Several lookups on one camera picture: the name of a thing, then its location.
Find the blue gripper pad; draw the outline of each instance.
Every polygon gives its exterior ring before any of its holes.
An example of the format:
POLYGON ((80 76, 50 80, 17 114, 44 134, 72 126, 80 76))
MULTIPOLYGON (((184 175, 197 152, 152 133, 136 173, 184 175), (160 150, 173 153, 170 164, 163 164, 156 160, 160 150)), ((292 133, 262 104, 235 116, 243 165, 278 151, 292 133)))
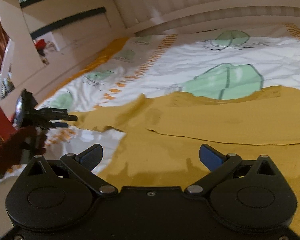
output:
POLYGON ((209 171, 214 171, 226 161, 226 156, 207 144, 202 144, 199 149, 199 158, 209 171))

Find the wrinkled fabric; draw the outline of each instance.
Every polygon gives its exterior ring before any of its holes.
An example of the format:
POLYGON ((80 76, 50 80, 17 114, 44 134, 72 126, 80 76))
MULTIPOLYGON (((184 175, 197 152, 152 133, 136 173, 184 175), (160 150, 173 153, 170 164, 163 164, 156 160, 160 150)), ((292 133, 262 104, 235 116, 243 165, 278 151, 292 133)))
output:
POLYGON ((175 92, 118 107, 79 113, 70 124, 124 131, 111 163, 99 173, 124 186, 186 186, 209 172, 199 160, 207 143, 243 159, 269 155, 298 199, 292 229, 300 234, 300 90, 269 87, 251 96, 216 100, 175 92))

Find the pivot bolt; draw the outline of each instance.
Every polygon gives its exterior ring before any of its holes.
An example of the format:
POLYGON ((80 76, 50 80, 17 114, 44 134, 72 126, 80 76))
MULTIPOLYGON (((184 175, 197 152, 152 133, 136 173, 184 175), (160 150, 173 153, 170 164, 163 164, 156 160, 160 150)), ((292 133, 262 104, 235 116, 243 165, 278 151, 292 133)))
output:
POLYGON ((115 192, 115 187, 112 185, 103 185, 99 188, 99 191, 103 194, 112 194, 115 192))
POLYGON ((191 185, 191 186, 187 187, 187 191, 190 194, 199 194, 203 191, 203 188, 199 185, 191 185))
POLYGON ((155 192, 150 191, 150 192, 147 193, 147 195, 148 195, 149 197, 154 197, 154 196, 155 196, 155 192))

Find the wooden bed frame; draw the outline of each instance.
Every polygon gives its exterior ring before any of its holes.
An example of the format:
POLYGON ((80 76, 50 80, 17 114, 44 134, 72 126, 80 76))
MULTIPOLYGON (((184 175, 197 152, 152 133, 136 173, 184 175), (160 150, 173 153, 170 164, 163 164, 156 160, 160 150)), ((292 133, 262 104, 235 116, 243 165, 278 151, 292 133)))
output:
POLYGON ((21 8, 18 0, 0 0, 2 26, 11 38, 2 66, 2 79, 11 64, 16 87, 10 95, 0 99, 1 107, 7 115, 12 114, 23 88, 42 101, 58 84, 92 62, 96 53, 111 40, 122 36, 196 33, 238 25, 295 23, 300 26, 300 0, 201 1, 187 0, 191 5, 187 6, 185 0, 170 0, 169 5, 165 4, 168 0, 43 0, 21 8), (90 20, 78 20, 62 31, 52 31, 63 57, 45 67, 29 33, 65 17, 101 7, 106 13, 90 20))

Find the bed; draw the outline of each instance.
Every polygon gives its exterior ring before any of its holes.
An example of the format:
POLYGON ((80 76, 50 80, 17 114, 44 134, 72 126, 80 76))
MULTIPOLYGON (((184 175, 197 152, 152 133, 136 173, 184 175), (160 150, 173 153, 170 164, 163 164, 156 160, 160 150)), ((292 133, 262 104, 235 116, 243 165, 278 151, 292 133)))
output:
MULTIPOLYGON (((76 50, 73 42, 56 41, 61 44, 60 51, 68 53, 67 58, 79 54, 76 51, 84 55, 71 60, 56 58, 48 66, 42 66, 33 46, 30 48, 29 32, 58 20, 57 13, 51 14, 49 22, 37 20, 39 16, 35 12, 45 5, 51 6, 51 0, 35 3, 25 10, 17 8, 16 4, 12 6, 13 1, 0 1, 2 25, 6 24, 14 47, 22 49, 11 56, 15 64, 11 72, 16 88, 0 100, 7 115, 12 114, 14 102, 23 88, 33 92, 41 102, 38 108, 59 107, 84 113, 137 102, 140 94, 146 98, 161 98, 174 92, 188 92, 194 97, 211 100, 236 100, 276 86, 300 90, 300 0, 136 0, 135 3, 94 0, 93 5, 87 0, 82 8, 67 14, 101 7, 106 13, 78 20, 72 23, 72 26, 77 24, 72 29, 67 25, 63 28, 69 29, 63 33, 70 37, 74 30, 79 30, 79 24, 94 28, 98 23, 99 27, 74 38, 78 41, 76 44, 80 44, 76 45, 76 50), (18 26, 23 33, 16 33, 15 27, 4 21, 5 17, 8 19, 5 13, 11 10, 26 15, 18 26), (20 56, 25 53, 32 55, 32 64, 37 68, 31 73, 20 56), (16 70, 26 74, 14 76, 16 70)), ((93 172, 119 188, 124 184, 170 186, 179 183, 184 186, 207 173, 198 161, 195 143, 189 150, 191 153, 184 156, 174 156, 175 149, 166 146, 167 154, 158 154, 162 153, 164 147, 161 147, 158 153, 152 148, 151 156, 135 152, 128 155, 123 148, 133 140, 127 139, 122 132, 124 129, 118 130, 119 125, 111 127, 116 129, 101 132, 80 129, 80 125, 74 124, 66 129, 51 130, 46 142, 46 158, 79 153, 100 143, 104 158, 93 172)), ((246 152, 235 145, 211 144, 224 153, 236 150, 246 159, 255 159, 264 150, 262 145, 251 145, 246 152)), ((297 195, 298 210, 292 229, 300 234, 299 146, 279 147, 280 150, 273 148, 273 153, 267 154, 297 195), (298 155, 291 158, 290 149, 298 155)), ((22 169, 22 166, 13 167, 2 183, 20 174, 22 169)))

